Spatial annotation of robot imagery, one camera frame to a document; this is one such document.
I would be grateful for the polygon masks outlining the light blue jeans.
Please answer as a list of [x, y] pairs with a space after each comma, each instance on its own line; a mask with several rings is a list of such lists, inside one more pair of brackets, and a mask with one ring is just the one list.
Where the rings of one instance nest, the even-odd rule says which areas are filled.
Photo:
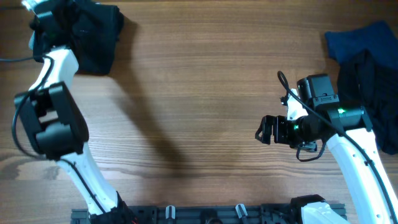
[[35, 32], [32, 33], [30, 39], [29, 39], [29, 48], [31, 50], [34, 49], [34, 42], [35, 42]]

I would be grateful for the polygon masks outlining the black shorts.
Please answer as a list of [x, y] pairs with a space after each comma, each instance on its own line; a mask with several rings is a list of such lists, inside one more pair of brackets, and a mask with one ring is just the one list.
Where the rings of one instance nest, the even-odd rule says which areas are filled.
[[33, 11], [30, 28], [35, 32], [33, 56], [55, 47], [72, 50], [79, 71], [107, 75], [115, 57], [116, 42], [124, 16], [115, 5], [94, 1], [56, 0], [39, 4]]

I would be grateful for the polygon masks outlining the black garment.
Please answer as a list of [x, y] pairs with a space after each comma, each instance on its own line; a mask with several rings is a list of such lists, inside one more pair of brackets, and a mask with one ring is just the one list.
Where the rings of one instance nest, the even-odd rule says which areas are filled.
[[397, 71], [364, 50], [340, 65], [337, 87], [340, 100], [360, 101], [366, 108], [378, 148], [397, 154]]

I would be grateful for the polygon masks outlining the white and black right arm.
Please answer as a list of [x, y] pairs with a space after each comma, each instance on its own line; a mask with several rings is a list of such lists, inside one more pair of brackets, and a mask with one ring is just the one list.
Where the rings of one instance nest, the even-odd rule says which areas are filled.
[[285, 116], [266, 115], [255, 133], [263, 144], [275, 142], [321, 158], [329, 149], [345, 178], [361, 223], [397, 223], [397, 196], [384, 170], [370, 117], [359, 103], [342, 103], [327, 74], [310, 75], [281, 97]]

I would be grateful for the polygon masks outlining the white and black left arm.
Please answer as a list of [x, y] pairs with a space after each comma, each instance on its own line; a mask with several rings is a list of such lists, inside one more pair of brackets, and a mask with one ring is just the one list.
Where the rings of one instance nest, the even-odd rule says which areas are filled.
[[111, 5], [36, 15], [29, 46], [43, 68], [37, 81], [14, 99], [13, 120], [24, 127], [33, 149], [30, 156], [54, 161], [68, 173], [86, 201], [90, 223], [137, 222], [96, 165], [88, 126], [70, 93], [77, 72], [110, 72], [123, 25], [123, 14]]

